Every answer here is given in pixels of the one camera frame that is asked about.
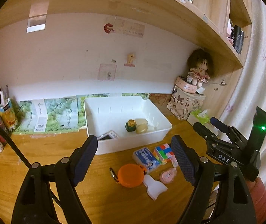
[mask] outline doll face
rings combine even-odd
[[[203,70],[208,69],[208,62],[207,60],[203,60],[202,62],[198,62],[197,67]]]

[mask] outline white wall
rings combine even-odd
[[[144,24],[143,38],[107,34],[108,17],[52,14],[42,31],[26,33],[27,20],[0,29],[0,86],[8,85],[16,100],[89,93],[170,93],[177,76],[188,71],[187,58],[198,46],[148,24]],[[136,66],[126,67],[131,52]],[[117,64],[115,80],[98,81],[100,63],[112,59]]]

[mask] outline pink sleeve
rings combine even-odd
[[[254,204],[257,224],[262,224],[266,220],[266,189],[260,178],[255,180],[255,185],[249,191]]]

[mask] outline orange juice package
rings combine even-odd
[[[17,118],[10,98],[5,100],[6,104],[0,104],[0,117],[8,131],[12,132],[17,126]]]

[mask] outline doll hair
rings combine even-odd
[[[207,60],[208,70],[206,72],[210,77],[212,77],[214,75],[214,62],[211,55],[203,49],[193,51],[187,60],[187,65],[189,68],[195,68],[197,67],[197,63],[199,61],[202,62],[203,60]]]

